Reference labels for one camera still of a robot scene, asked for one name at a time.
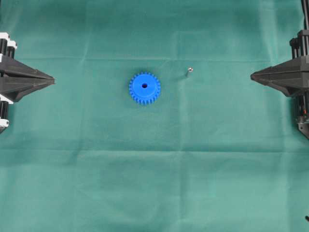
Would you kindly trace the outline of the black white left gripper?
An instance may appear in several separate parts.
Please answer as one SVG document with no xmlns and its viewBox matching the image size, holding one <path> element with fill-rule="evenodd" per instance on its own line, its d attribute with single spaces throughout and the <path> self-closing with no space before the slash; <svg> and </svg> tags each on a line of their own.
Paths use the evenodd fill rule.
<svg viewBox="0 0 309 232">
<path fill-rule="evenodd" d="M 14 58 L 17 44 L 7 32 L 0 33 L 0 72 L 12 77 L 0 79 L 0 132 L 9 126 L 9 105 L 20 101 L 24 96 L 53 85 L 55 79 L 37 69 L 31 68 Z"/>
</svg>

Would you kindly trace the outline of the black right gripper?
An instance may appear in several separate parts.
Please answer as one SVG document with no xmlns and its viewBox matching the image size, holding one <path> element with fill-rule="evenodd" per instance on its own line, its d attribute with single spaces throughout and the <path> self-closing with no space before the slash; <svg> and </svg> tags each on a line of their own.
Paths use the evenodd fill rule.
<svg viewBox="0 0 309 232">
<path fill-rule="evenodd" d="M 291 60 L 276 66 L 271 66 L 251 74 L 251 80 L 264 86 L 282 92 L 286 97 L 295 97 L 296 121 L 298 130 L 308 139 L 309 138 L 309 88 L 293 87 L 287 84 L 278 84 L 265 79 L 262 76 L 275 74 L 290 74 L 309 71 L 309 58 L 300 57 L 309 54 L 309 30 L 301 30 L 296 38 L 291 39 L 292 49 Z"/>
</svg>

